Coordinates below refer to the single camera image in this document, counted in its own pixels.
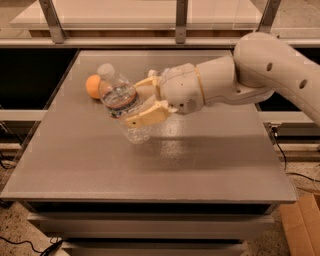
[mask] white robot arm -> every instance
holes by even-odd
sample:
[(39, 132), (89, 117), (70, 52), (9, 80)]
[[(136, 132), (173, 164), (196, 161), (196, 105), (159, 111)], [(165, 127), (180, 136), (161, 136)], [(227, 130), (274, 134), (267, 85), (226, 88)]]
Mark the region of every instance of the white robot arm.
[(154, 88), (152, 104), (126, 119), (129, 127), (152, 125), (172, 112), (189, 114), (204, 105), (257, 103), (274, 91), (295, 104), (320, 126), (320, 67), (289, 45), (264, 33), (244, 36), (234, 56), (171, 68), (139, 83)]

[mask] metal rail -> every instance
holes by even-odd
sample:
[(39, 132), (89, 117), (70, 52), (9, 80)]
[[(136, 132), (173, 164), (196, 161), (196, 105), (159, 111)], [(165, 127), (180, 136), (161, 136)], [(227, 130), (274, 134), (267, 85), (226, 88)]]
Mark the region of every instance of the metal rail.
[(62, 44), (66, 36), (60, 25), (52, 0), (39, 0), (39, 3), (46, 18), (52, 41), (56, 44)]
[(183, 44), (187, 37), (188, 0), (177, 0), (176, 43)]
[(276, 18), (281, 0), (268, 0), (257, 31), (270, 33)]

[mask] black cable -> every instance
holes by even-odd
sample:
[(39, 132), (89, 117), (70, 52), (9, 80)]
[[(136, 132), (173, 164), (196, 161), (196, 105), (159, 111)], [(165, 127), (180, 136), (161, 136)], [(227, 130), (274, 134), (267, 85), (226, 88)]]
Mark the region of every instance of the black cable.
[(2, 163), (2, 161), (0, 160), (0, 166), (3, 168), (3, 169), (5, 169), (5, 170), (9, 170), (9, 169), (12, 169), (13, 167), (7, 167), (7, 166), (5, 166), (3, 163)]
[(277, 142), (277, 140), (275, 139), (275, 142), (276, 142), (276, 145), (278, 146), (282, 156), (283, 156), (283, 159), (284, 159), (284, 171), (287, 169), (287, 157), (286, 157), (286, 154), (283, 152), (282, 148), (280, 147), (279, 143)]
[(306, 175), (303, 175), (303, 174), (297, 173), (297, 172), (286, 172), (286, 174), (288, 174), (288, 175), (296, 175), (296, 176), (300, 176), (300, 177), (306, 178), (306, 179), (311, 180), (311, 181), (320, 182), (320, 180), (308, 177)]
[(43, 252), (41, 252), (41, 251), (36, 250), (36, 249), (34, 248), (34, 246), (33, 246), (33, 243), (32, 243), (31, 241), (28, 241), (28, 240), (22, 241), (22, 242), (12, 242), (12, 241), (10, 241), (10, 240), (2, 237), (2, 236), (0, 236), (0, 239), (6, 241), (6, 242), (9, 243), (9, 244), (13, 244), (13, 245), (21, 245), (21, 244), (28, 243), (28, 244), (30, 244), (30, 246), (31, 246), (31, 248), (32, 248), (32, 250), (33, 250), (34, 252), (40, 253), (40, 256), (49, 256), (52, 252), (54, 252), (54, 251), (56, 251), (57, 249), (59, 249), (59, 248), (61, 247), (62, 243), (64, 242), (64, 240), (60, 240), (59, 242), (56, 242), (56, 243), (50, 245), (47, 249), (45, 249)]
[(0, 156), (2, 157), (3, 160), (8, 160), (11, 161), (11, 159), (9, 159), (8, 157), (4, 156), (3, 153), (0, 150)]
[(279, 145), (279, 143), (278, 143), (278, 141), (277, 141), (277, 136), (275, 135), (275, 134), (277, 134), (277, 130), (276, 130), (276, 128), (275, 127), (272, 127), (271, 128), (271, 135), (272, 135), (272, 137), (273, 137), (273, 139), (274, 139), (274, 142), (276, 143), (276, 145), (277, 145), (277, 147), (279, 148), (279, 150), (280, 150), (280, 152), (281, 152), (281, 154), (282, 154), (282, 156), (283, 156), (283, 160), (284, 160), (284, 171), (287, 169), (287, 157), (286, 157), (286, 154), (283, 152), (283, 150), (282, 150), (282, 148), (280, 147), (280, 145)]
[(9, 166), (5, 166), (4, 163), (2, 162), (2, 160), (7, 160), (7, 161), (11, 161), (9, 158), (5, 157), (2, 152), (0, 151), (0, 156), (2, 159), (0, 159), (0, 166), (5, 169), (5, 170), (9, 170), (9, 169), (13, 169), (14, 166), (9, 165)]
[(31, 248), (32, 248), (32, 250), (33, 250), (34, 252), (36, 252), (36, 253), (42, 253), (42, 252), (40, 252), (40, 251), (36, 250), (36, 249), (34, 248), (34, 246), (33, 246), (33, 243), (32, 243), (32, 242), (30, 242), (30, 241), (28, 241), (28, 240), (26, 240), (26, 241), (22, 241), (22, 242), (12, 242), (12, 241), (10, 241), (10, 240), (8, 240), (8, 239), (6, 239), (6, 238), (2, 237), (2, 236), (0, 236), (0, 239), (2, 239), (2, 240), (4, 240), (4, 241), (6, 241), (6, 242), (7, 242), (7, 243), (9, 243), (9, 244), (13, 244), (13, 245), (20, 245), (20, 244), (28, 243), (28, 244), (30, 244), (30, 245), (31, 245)]
[(57, 249), (59, 249), (62, 245), (64, 241), (63, 240), (60, 240), (59, 242), (57, 243), (54, 243), (53, 245), (50, 245), (47, 249), (45, 249), (41, 254), (40, 256), (49, 256), (50, 253), (56, 251)]

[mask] orange ball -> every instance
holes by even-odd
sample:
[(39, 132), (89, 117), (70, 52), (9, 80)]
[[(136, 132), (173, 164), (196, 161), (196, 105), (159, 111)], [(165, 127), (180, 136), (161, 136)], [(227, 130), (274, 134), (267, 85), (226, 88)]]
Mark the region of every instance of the orange ball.
[(100, 99), (99, 83), (100, 77), (98, 75), (89, 76), (86, 82), (87, 93), (94, 99)]

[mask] plastic bottle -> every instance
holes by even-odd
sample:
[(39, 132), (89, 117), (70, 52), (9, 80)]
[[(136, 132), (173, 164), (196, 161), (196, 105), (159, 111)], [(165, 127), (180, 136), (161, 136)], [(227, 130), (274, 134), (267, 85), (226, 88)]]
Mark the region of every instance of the plastic bottle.
[(115, 72), (109, 63), (97, 70), (100, 76), (99, 95), (110, 117), (114, 118), (123, 134), (134, 144), (141, 144), (150, 138), (151, 127), (129, 128), (125, 119), (139, 111), (143, 102), (132, 83), (122, 74)]

